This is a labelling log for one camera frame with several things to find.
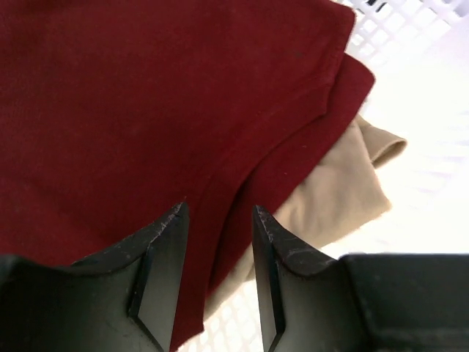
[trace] black plastic part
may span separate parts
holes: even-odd
[[[369,5],[369,6],[373,6],[374,4],[376,4],[377,0],[368,0],[366,3]],[[386,2],[382,2],[380,4],[380,6],[377,7],[376,9],[376,12],[379,12],[383,9],[383,7],[386,5],[387,3]]]
[[[70,267],[0,256],[0,351],[167,352],[188,208]]]
[[[253,242],[265,352],[469,351],[469,255],[334,260],[261,207]]]

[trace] maroon garment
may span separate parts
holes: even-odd
[[[172,347],[372,75],[328,0],[0,0],[0,252],[65,265],[185,200]]]

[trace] clothing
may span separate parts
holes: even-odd
[[[186,201],[171,349],[373,84],[328,0],[0,0],[0,251],[67,265]]]
[[[337,241],[391,208],[373,166],[397,157],[406,144],[358,115],[274,217],[315,248]],[[247,279],[254,279],[252,246],[207,299],[205,319]]]

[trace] red fabric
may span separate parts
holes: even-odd
[[[0,252],[64,265],[174,203],[176,348],[372,84],[328,0],[0,0]]]

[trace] khaki garment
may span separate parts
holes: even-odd
[[[356,117],[275,218],[315,248],[337,241],[391,208],[374,168],[398,156],[406,144],[405,139]],[[207,299],[204,318],[249,279],[254,279],[252,246]]]

